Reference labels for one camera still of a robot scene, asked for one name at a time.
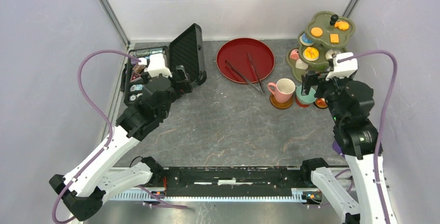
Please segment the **pink roll cake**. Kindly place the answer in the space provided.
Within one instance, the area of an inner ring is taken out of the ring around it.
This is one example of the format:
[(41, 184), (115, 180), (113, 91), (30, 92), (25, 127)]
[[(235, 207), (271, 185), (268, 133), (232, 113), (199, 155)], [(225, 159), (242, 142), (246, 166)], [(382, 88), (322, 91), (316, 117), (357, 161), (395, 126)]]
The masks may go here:
[(290, 57), (291, 60), (297, 61), (299, 59), (299, 50), (298, 49), (293, 49), (290, 52), (289, 57)]

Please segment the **white chocolate donut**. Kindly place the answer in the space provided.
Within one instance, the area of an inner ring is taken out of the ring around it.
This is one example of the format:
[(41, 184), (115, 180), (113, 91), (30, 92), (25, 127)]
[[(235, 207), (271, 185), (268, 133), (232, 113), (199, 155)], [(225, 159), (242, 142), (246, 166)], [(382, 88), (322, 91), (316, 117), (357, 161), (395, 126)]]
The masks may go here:
[(334, 58), (334, 56), (343, 53), (343, 50), (341, 49), (329, 49), (326, 53), (325, 53), (325, 58), (327, 60), (332, 60)]

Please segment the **orange bear cookie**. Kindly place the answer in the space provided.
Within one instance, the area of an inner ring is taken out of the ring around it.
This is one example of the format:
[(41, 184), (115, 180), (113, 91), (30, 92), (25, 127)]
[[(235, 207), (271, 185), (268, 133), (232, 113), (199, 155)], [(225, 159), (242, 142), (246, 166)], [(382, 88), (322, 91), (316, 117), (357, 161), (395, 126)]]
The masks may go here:
[(334, 27), (340, 29), (341, 31), (347, 31), (350, 28), (350, 24), (346, 21), (337, 21)]

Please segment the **red round coaster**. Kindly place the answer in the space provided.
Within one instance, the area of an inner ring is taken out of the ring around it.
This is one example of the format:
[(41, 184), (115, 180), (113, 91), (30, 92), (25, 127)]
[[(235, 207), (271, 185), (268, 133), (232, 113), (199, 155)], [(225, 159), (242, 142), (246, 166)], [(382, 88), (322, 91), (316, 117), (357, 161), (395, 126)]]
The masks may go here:
[(295, 99), (295, 102), (299, 107), (302, 107), (302, 108), (307, 108), (310, 106), (309, 104), (302, 104), (298, 99)]

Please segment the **orange square cracker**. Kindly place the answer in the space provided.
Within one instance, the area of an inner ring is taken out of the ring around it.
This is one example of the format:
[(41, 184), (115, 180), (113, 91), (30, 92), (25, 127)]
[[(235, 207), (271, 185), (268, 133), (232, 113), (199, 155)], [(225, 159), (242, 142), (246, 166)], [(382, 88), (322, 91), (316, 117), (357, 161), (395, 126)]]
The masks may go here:
[(330, 37), (330, 42), (332, 44), (338, 44), (339, 43), (339, 35), (338, 34), (330, 33), (329, 37)]

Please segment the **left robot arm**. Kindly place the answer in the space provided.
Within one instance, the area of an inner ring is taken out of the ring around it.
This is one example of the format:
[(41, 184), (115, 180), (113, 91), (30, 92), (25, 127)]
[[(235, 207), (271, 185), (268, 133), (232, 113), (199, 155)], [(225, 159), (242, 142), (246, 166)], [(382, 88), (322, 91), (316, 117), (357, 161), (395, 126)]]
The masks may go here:
[(78, 221), (89, 219), (105, 202), (126, 190), (145, 184), (154, 187), (163, 180), (163, 168), (152, 157), (107, 176), (124, 154), (163, 123), (171, 104), (193, 90), (182, 65), (176, 66), (170, 76), (161, 71), (149, 71), (145, 76), (147, 83), (141, 96), (118, 117), (101, 144), (69, 173), (55, 174), (49, 181), (58, 194), (54, 207), (63, 202)]

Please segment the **brown saucer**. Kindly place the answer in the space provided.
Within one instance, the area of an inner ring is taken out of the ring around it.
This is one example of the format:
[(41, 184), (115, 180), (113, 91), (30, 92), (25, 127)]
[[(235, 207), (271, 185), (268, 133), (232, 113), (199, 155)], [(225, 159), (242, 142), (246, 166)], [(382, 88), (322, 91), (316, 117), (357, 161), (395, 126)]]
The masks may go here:
[(281, 110), (288, 109), (294, 104), (293, 96), (291, 96), (288, 101), (286, 101), (284, 103), (279, 103), (278, 101), (275, 100), (274, 95), (271, 94), (269, 97), (269, 101), (273, 107), (275, 107), (277, 109), (281, 109)]

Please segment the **mint green cup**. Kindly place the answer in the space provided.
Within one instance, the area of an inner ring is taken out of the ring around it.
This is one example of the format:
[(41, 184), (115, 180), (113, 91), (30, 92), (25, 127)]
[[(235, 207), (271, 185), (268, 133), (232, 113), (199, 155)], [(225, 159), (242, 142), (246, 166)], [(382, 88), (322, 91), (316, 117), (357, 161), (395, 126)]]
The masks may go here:
[(310, 105), (316, 101), (317, 99), (315, 97), (316, 91), (314, 88), (310, 88), (309, 93), (307, 95), (302, 95), (301, 91), (302, 91), (302, 86), (298, 86), (295, 91), (295, 95), (298, 100), (298, 103), (300, 103), (301, 105)]

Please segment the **round orange cookie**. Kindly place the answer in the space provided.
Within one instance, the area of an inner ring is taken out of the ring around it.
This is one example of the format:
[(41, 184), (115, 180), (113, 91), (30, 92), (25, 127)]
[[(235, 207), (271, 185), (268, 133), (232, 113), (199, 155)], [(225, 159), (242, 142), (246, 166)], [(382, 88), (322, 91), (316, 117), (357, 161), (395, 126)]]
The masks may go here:
[(313, 27), (310, 30), (310, 33), (313, 37), (321, 37), (323, 35), (323, 30), (320, 27)]

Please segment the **blue frosted donut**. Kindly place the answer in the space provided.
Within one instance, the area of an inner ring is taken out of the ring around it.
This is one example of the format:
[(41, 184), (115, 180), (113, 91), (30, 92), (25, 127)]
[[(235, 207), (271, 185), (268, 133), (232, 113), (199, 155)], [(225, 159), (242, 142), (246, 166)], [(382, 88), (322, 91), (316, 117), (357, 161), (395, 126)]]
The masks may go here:
[(302, 45), (307, 47), (312, 46), (314, 44), (314, 42), (310, 40), (304, 32), (300, 35), (299, 41)]

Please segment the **white roll cake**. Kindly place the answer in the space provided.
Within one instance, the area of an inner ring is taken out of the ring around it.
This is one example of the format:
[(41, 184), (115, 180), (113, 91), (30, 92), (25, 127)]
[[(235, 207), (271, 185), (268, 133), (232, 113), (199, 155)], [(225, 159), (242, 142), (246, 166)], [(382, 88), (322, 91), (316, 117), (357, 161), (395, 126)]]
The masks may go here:
[(307, 70), (309, 65), (303, 62), (301, 59), (296, 60), (295, 67), (300, 70)]

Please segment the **yellow frosted donut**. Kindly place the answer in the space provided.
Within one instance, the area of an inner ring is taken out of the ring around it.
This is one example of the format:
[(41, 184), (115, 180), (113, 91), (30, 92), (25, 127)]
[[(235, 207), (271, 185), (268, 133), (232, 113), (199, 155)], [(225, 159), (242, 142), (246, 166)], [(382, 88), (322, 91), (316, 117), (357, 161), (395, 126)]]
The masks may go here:
[(319, 50), (314, 47), (307, 47), (303, 51), (303, 57), (307, 61), (316, 61), (319, 58), (319, 56), (320, 56)]

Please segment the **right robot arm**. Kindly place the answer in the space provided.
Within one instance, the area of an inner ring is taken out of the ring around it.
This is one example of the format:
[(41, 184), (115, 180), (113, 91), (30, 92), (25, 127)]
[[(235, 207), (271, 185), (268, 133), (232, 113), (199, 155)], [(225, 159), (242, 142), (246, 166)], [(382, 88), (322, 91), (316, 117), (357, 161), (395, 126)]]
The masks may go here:
[(369, 120), (374, 91), (352, 76), (327, 79), (328, 73), (306, 72), (301, 94), (316, 87), (315, 97), (324, 99), (335, 123), (334, 138), (349, 166), (357, 200), (331, 175), (322, 158), (303, 161), (300, 181), (316, 186), (338, 214), (341, 223), (397, 223), (384, 182), (379, 133)]

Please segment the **pink mug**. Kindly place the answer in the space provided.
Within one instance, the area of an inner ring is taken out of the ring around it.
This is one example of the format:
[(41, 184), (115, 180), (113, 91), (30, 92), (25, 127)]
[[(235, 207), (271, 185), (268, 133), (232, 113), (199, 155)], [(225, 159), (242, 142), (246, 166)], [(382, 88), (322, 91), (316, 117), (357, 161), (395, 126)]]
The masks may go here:
[(268, 83), (267, 88), (273, 95), (276, 102), (286, 103), (293, 96), (296, 85), (292, 80), (288, 78), (282, 78), (279, 79), (277, 82)]

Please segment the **small orange cup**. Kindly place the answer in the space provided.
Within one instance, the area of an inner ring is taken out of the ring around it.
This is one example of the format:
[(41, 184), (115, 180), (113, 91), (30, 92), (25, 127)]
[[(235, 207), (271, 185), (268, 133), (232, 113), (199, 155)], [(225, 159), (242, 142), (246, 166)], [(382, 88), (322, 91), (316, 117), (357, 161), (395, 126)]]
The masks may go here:
[(328, 105), (324, 98), (316, 99), (314, 102), (315, 107), (319, 109), (326, 109), (328, 108)]

